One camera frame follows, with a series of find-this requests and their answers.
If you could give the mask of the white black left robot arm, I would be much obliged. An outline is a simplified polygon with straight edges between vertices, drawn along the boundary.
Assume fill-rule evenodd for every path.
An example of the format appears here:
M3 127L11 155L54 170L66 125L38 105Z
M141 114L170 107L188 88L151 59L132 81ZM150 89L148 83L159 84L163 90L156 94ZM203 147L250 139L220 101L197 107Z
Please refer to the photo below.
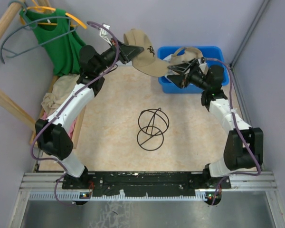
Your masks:
M114 42L102 54L91 45L83 46L79 51L80 76L73 91L52 115L35 124L38 148L57 161L73 177L73 184L81 189L89 184L89 176L85 174L86 167L73 153L74 145L68 131L82 109L99 93L104 75L116 62L126 64L143 51L143 47L120 41Z

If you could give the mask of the blue plastic bin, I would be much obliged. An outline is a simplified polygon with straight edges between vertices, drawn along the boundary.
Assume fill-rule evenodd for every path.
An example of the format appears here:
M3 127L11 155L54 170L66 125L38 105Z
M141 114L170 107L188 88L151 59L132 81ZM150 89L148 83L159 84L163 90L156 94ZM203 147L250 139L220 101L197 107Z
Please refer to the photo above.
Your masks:
M157 51L157 57L162 60L170 60L170 55L174 54L181 46L163 46L160 47ZM196 46L199 49L204 57L206 58L216 58L222 62L225 62L223 57L222 50L217 46ZM219 65L224 68L224 79L222 81L222 86L225 87L229 84L229 76L228 71L222 63L217 61L207 61L207 65L210 67L211 65ZM201 94L203 92L202 89L196 87L193 84L190 84L188 87L184 89L178 88L175 84L170 82L164 76L158 78L159 84L162 86L162 90L166 94Z

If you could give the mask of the tan cap with R logo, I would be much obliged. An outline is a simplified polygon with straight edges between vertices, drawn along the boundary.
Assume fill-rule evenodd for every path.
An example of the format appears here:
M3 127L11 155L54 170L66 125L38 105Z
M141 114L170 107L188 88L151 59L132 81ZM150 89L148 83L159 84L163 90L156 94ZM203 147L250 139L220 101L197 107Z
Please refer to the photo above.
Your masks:
M140 72L153 77L162 77L169 71L169 63L156 57L149 37L139 29L124 33L125 44L143 47L144 51L132 60L132 66Z

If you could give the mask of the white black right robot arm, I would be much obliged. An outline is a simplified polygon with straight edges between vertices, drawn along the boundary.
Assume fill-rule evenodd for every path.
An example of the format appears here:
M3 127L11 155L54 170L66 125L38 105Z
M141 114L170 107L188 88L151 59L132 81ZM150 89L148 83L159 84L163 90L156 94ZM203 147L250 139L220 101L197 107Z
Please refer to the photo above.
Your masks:
M202 106L219 120L228 135L222 158L205 167L208 173L203 175L203 184L214 188L223 176L245 174L251 168L256 168L255 175L261 173L264 135L260 128L252 127L239 116L233 107L232 97L226 96L222 90L227 65L218 61L218 64L211 65L207 73L204 73L205 61L204 58L195 58L169 66L173 74L167 78L181 89L190 84L202 89Z

